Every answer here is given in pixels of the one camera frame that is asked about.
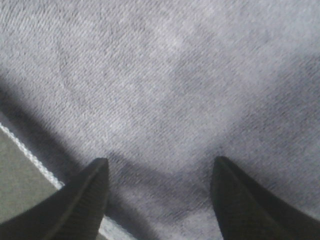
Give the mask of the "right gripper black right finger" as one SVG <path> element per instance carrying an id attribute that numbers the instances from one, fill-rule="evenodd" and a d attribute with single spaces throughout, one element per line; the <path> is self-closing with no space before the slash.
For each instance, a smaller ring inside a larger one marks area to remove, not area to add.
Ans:
<path id="1" fill-rule="evenodd" d="M 213 162 L 210 198 L 224 240 L 318 240 L 320 221 L 260 185 L 225 156 Z"/>

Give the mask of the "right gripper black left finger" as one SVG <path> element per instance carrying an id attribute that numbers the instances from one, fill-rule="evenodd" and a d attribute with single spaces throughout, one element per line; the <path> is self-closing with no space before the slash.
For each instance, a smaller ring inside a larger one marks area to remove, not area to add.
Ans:
<path id="1" fill-rule="evenodd" d="M 94 240 L 109 197 L 109 161 L 96 158 L 65 186 L 0 225 L 2 240 Z"/>

